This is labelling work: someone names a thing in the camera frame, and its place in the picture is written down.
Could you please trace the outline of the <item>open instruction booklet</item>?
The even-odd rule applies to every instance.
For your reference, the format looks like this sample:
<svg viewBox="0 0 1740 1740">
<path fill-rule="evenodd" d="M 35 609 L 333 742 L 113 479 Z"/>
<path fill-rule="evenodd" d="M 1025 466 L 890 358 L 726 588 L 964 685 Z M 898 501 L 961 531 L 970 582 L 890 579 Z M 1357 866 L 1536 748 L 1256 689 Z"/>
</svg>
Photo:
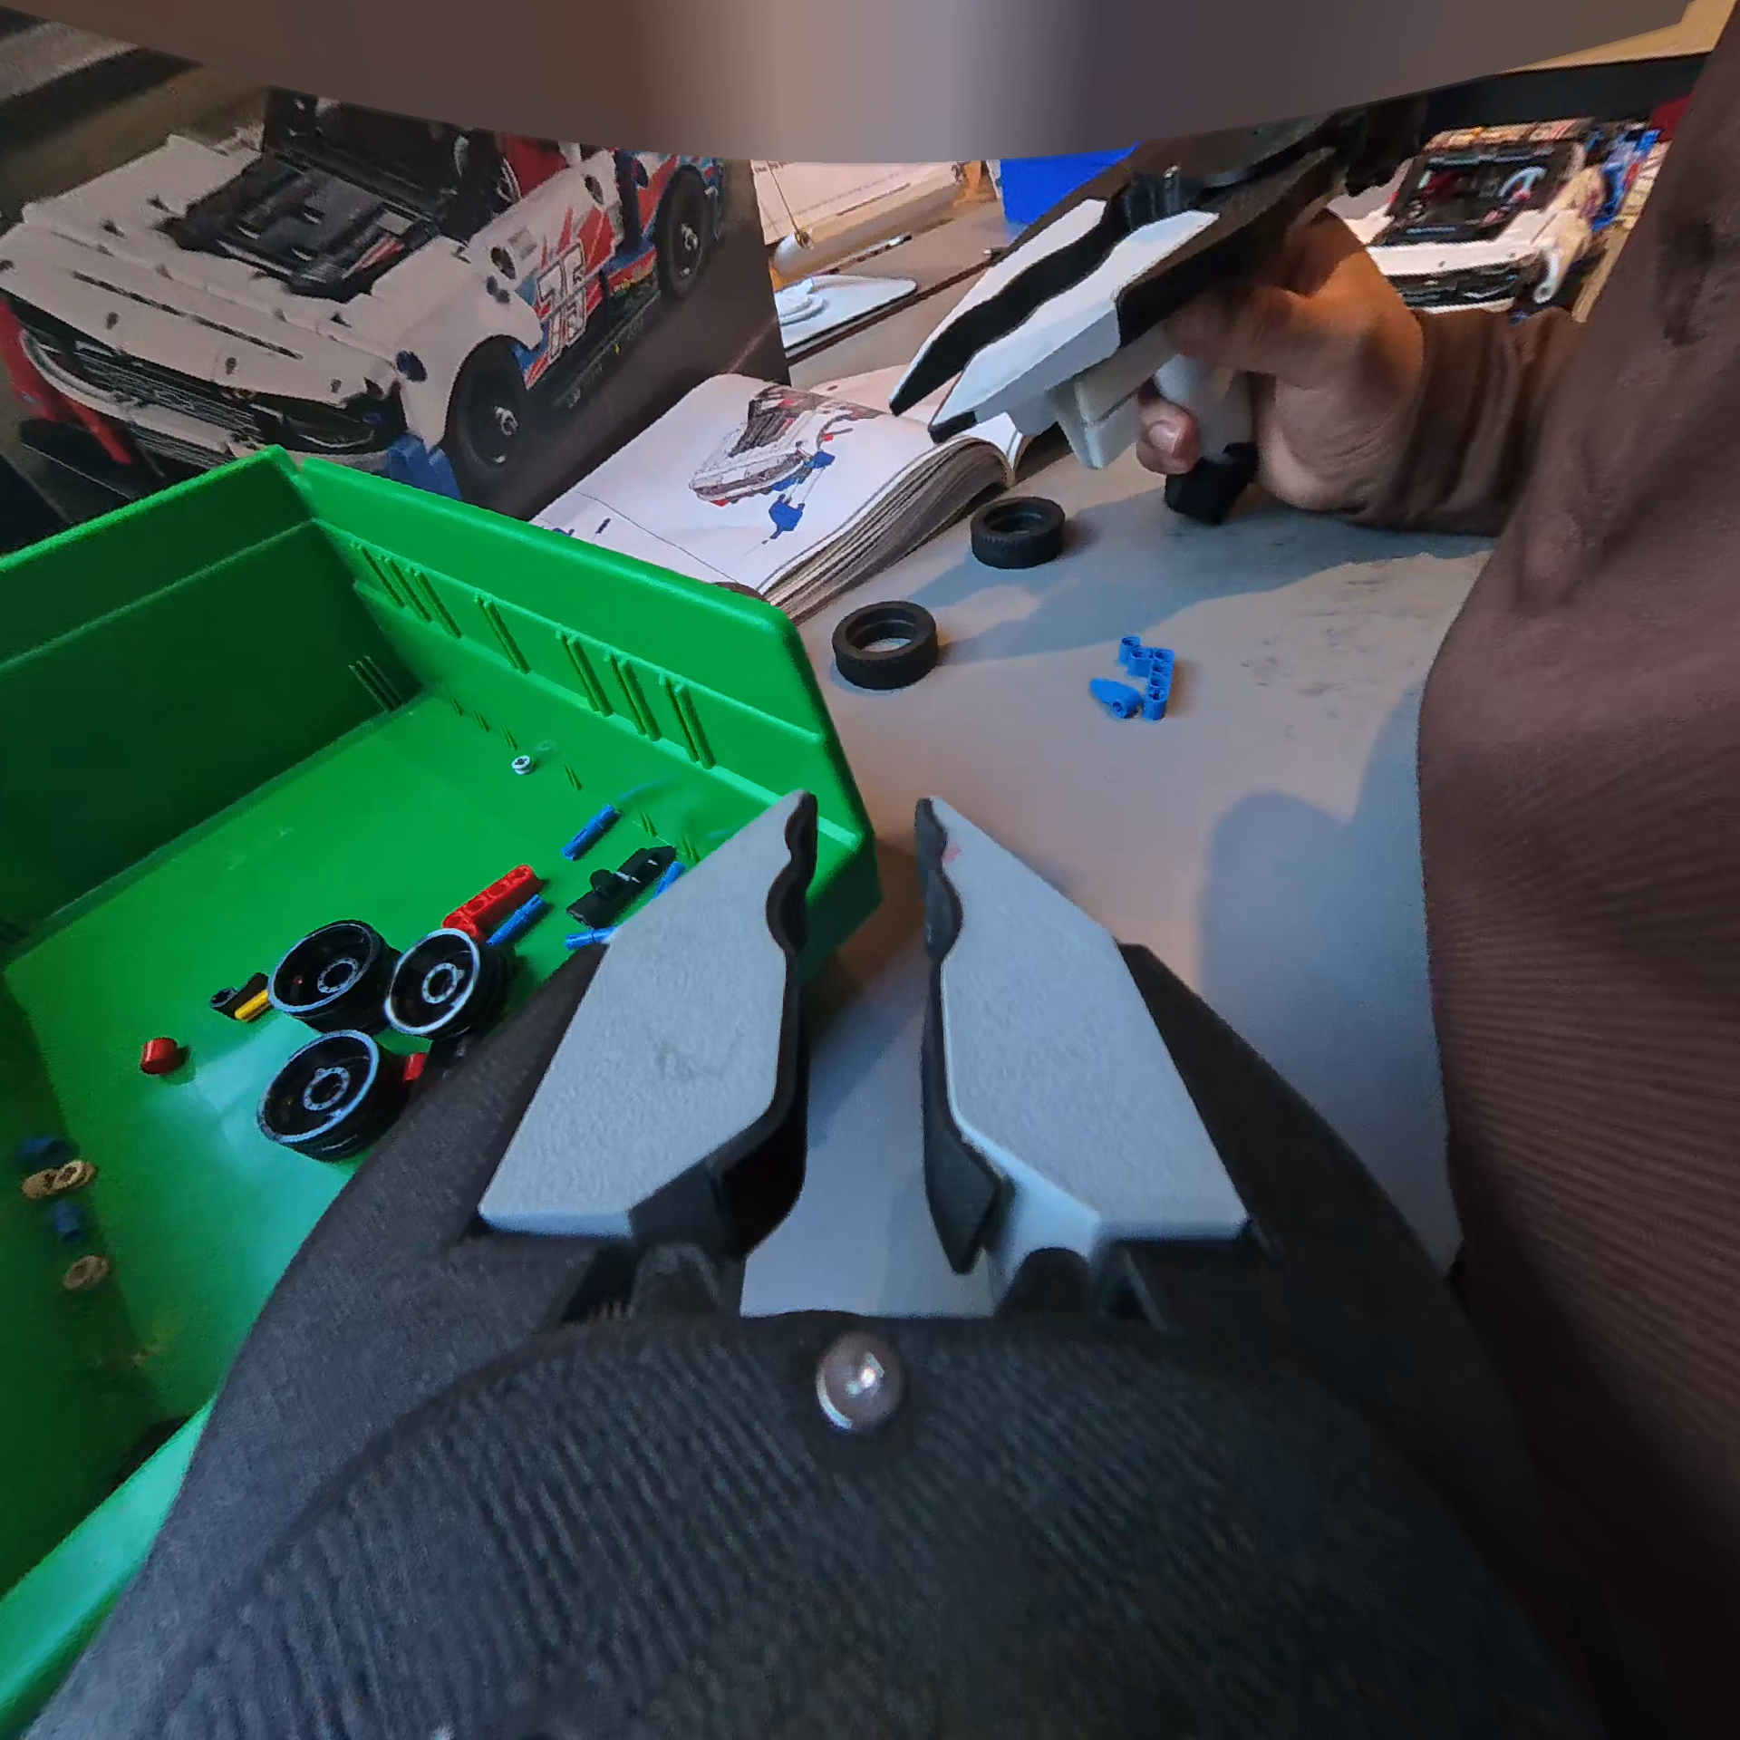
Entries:
<svg viewBox="0 0 1740 1740">
<path fill-rule="evenodd" d="M 804 620 L 1010 489 L 1029 446 L 1009 417 L 934 442 L 940 396 L 892 414 L 898 376 L 709 376 L 533 521 Z"/>
</svg>

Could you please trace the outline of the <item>toy brick race car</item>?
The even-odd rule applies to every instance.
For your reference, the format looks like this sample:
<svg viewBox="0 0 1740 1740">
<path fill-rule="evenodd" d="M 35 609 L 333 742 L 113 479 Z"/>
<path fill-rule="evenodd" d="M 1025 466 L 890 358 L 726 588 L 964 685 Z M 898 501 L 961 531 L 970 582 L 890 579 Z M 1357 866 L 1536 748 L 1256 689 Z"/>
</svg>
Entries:
<svg viewBox="0 0 1740 1740">
<path fill-rule="evenodd" d="M 1663 153 L 1647 120 L 1453 129 L 1346 223 L 1420 312 L 1570 308 Z"/>
</svg>

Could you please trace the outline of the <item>person's right hand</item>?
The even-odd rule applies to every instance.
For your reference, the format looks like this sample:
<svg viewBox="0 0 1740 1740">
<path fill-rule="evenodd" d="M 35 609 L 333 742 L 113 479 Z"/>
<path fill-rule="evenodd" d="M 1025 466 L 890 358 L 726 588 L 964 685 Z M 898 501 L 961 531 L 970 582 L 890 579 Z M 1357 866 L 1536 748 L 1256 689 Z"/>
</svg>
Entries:
<svg viewBox="0 0 1740 1740">
<path fill-rule="evenodd" d="M 1289 507 L 1357 515 L 1400 455 L 1421 323 L 1342 218 L 1297 223 L 1254 280 L 1184 303 L 1171 348 L 1249 379 L 1257 480 Z"/>
</svg>

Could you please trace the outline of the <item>black wheel rim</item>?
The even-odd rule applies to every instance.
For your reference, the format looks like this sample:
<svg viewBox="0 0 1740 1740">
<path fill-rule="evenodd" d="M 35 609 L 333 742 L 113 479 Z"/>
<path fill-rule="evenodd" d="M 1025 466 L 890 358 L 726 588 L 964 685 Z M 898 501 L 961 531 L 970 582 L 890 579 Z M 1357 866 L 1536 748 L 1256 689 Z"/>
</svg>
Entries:
<svg viewBox="0 0 1740 1740">
<path fill-rule="evenodd" d="M 384 993 L 386 1026 L 430 1045 L 477 1037 L 508 1010 L 514 978 L 509 947 L 436 927 L 398 957 Z"/>
<path fill-rule="evenodd" d="M 358 1030 L 318 1036 L 270 1081 L 255 1113 L 260 1132 L 309 1159 L 341 1161 L 376 1145 L 407 1111 L 398 1054 Z"/>
<path fill-rule="evenodd" d="M 364 921 L 340 919 L 301 939 L 268 981 L 272 1008 L 316 1034 L 388 1027 L 386 993 L 399 951 Z"/>
</svg>

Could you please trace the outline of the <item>black angled panel piece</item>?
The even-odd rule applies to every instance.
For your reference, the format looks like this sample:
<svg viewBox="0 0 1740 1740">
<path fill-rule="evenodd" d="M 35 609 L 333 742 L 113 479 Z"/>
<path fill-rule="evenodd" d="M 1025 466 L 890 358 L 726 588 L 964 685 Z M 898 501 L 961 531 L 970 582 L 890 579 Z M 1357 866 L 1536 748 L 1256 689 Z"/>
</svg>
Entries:
<svg viewBox="0 0 1740 1740">
<path fill-rule="evenodd" d="M 589 893 L 567 905 L 570 917 L 580 927 L 619 924 L 635 903 L 648 897 L 661 867 L 670 864 L 672 857 L 680 860 L 672 844 L 651 844 L 636 849 L 617 867 L 601 867 L 593 872 Z"/>
</svg>

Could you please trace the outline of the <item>blue plastic bin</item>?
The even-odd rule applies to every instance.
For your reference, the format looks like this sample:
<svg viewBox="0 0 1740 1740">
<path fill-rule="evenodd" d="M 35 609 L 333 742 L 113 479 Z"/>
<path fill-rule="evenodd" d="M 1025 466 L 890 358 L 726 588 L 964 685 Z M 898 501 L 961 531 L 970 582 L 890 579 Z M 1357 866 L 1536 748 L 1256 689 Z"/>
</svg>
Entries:
<svg viewBox="0 0 1740 1740">
<path fill-rule="evenodd" d="M 1134 144 L 1120 144 L 1110 152 L 999 160 L 994 183 L 1007 223 L 1015 229 L 1033 226 L 1093 176 L 1130 157 L 1134 149 Z"/>
</svg>

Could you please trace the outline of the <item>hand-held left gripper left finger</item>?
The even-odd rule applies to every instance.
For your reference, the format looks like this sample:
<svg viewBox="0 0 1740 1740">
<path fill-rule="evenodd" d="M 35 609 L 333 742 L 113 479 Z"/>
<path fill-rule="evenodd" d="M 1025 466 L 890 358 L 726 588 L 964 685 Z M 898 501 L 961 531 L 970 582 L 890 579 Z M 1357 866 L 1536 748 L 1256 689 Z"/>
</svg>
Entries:
<svg viewBox="0 0 1740 1740">
<path fill-rule="evenodd" d="M 500 1233 L 743 1257 L 804 1175 L 797 966 L 816 796 L 796 792 L 602 947 L 479 1211 Z"/>
</svg>

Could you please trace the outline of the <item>white flat pad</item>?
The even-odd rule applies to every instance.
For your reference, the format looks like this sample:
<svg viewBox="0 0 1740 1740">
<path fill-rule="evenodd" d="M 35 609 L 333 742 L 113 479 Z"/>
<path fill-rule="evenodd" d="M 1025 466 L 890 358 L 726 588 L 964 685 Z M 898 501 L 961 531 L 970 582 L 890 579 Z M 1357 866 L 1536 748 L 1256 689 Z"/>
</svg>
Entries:
<svg viewBox="0 0 1740 1740">
<path fill-rule="evenodd" d="M 821 273 L 775 292 L 775 315 L 787 348 L 801 348 L 918 293 L 918 281 L 896 276 Z"/>
</svg>

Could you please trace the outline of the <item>black rubber tyre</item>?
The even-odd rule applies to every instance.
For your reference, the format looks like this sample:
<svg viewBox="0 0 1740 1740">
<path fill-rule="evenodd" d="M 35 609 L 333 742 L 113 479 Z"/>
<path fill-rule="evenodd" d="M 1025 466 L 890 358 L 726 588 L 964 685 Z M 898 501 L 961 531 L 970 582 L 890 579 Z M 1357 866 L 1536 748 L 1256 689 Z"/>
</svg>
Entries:
<svg viewBox="0 0 1740 1740">
<path fill-rule="evenodd" d="M 1033 569 L 1063 552 L 1067 531 L 1070 515 L 1050 496 L 1007 492 L 972 518 L 972 554 L 999 571 Z"/>
<path fill-rule="evenodd" d="M 940 650 L 936 620 L 913 600 L 873 600 L 832 630 L 835 667 L 860 689 L 909 688 L 938 665 Z"/>
</svg>

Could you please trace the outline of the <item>red L-shaped beam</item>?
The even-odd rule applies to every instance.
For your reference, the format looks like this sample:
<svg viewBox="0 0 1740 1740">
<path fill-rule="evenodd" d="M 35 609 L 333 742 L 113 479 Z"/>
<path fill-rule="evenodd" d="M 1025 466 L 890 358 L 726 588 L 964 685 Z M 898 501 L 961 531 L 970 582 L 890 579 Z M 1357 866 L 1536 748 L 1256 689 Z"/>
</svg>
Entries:
<svg viewBox="0 0 1740 1740">
<path fill-rule="evenodd" d="M 516 912 L 540 897 L 544 879 L 528 864 L 508 869 L 498 880 L 454 907 L 441 927 L 459 930 L 477 943 L 490 941 Z"/>
</svg>

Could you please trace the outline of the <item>green box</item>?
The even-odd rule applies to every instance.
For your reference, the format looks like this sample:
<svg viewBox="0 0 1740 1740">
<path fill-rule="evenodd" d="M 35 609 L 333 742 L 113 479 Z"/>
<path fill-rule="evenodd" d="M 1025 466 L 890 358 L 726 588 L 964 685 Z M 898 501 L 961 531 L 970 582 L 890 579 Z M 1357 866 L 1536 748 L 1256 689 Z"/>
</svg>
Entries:
<svg viewBox="0 0 1740 1740">
<path fill-rule="evenodd" d="M 134 1579 L 204 1412 L 355 1159 L 266 1139 L 312 1034 L 211 997 L 307 932 L 401 951 L 528 864 L 564 966 L 599 866 L 687 866 L 818 801 L 814 973 L 880 898 L 875 828 L 776 609 L 404 485 L 258 455 L 4 562 L 4 1735 Z M 536 773 L 516 777 L 519 753 Z M 602 803 L 616 828 L 562 844 Z M 148 1076 L 140 1045 L 186 1047 Z M 23 1139 L 97 1167 L 89 1241 L 20 1193 Z M 79 1256 L 114 1272 L 66 1293 Z"/>
</svg>

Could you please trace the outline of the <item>printed instruction sheet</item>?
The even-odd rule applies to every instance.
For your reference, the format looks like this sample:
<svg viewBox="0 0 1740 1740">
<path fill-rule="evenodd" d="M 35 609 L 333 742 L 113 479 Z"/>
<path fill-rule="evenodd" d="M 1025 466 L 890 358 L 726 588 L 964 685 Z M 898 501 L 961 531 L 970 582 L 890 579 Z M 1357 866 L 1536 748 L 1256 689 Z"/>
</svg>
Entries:
<svg viewBox="0 0 1740 1740">
<path fill-rule="evenodd" d="M 925 226 L 980 192 L 986 165 L 958 162 L 768 162 L 754 160 L 754 198 L 765 245 L 787 252 L 852 252 Z"/>
</svg>

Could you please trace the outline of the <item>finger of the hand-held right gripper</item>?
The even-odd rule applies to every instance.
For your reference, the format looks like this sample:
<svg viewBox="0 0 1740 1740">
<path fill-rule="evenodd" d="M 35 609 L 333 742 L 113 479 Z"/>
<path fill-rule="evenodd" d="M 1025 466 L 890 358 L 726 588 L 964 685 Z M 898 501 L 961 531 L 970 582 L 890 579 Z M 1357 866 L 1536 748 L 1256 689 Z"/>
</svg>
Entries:
<svg viewBox="0 0 1740 1740">
<path fill-rule="evenodd" d="M 972 340 L 931 417 L 931 438 L 948 443 L 1004 419 L 1028 436 L 1059 426 L 1070 443 L 1134 443 L 1140 390 L 1171 361 L 1171 348 L 1122 337 L 1119 293 L 1217 222 L 1210 209 L 1188 209 L 1143 223 L 1071 285 L 1015 315 L 1013 327 Z"/>
<path fill-rule="evenodd" d="M 1117 203 L 1109 198 L 1086 198 L 1023 232 L 926 335 L 906 372 L 889 387 L 887 408 L 906 419 L 931 419 L 952 380 L 952 368 L 966 362 L 970 341 L 1013 327 L 1015 315 L 1031 312 L 1042 299 L 1100 265 L 1130 232 Z M 1126 290 L 1117 300 L 1122 337 Z"/>
</svg>

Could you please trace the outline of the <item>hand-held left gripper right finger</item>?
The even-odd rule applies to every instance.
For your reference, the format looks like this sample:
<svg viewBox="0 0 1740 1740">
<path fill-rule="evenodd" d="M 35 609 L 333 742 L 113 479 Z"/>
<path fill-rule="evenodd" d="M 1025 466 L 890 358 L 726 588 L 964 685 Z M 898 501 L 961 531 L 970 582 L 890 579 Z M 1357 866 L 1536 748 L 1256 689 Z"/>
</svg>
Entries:
<svg viewBox="0 0 1740 1740">
<path fill-rule="evenodd" d="M 925 1184 L 948 1267 L 1239 1241 L 1249 1210 L 1115 935 L 940 797 L 915 844 Z"/>
</svg>

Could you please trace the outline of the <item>grey desk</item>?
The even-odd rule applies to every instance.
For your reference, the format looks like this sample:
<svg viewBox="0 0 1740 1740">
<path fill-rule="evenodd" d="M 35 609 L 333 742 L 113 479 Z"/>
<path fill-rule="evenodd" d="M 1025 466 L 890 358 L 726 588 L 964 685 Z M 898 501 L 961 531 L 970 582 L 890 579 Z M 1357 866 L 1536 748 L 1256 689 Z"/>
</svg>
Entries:
<svg viewBox="0 0 1740 1740">
<path fill-rule="evenodd" d="M 948 529 L 801 626 L 876 828 L 882 903 L 806 993 L 810 1153 L 749 1257 L 747 1314 L 983 1314 L 921 1186 L 926 957 L 913 810 L 938 796 L 1122 943 L 1152 948 L 1339 1128 L 1437 1266 L 1458 1244 L 1424 935 L 1421 685 L 1489 545 L 1346 529 L 1254 492 L 1223 529 L 1059 436 L 1019 485 L 1070 547 L 994 571 Z M 842 679 L 832 632 L 912 600 L 938 665 Z M 1168 646 L 1166 718 L 1110 717 L 1119 641 Z"/>
</svg>

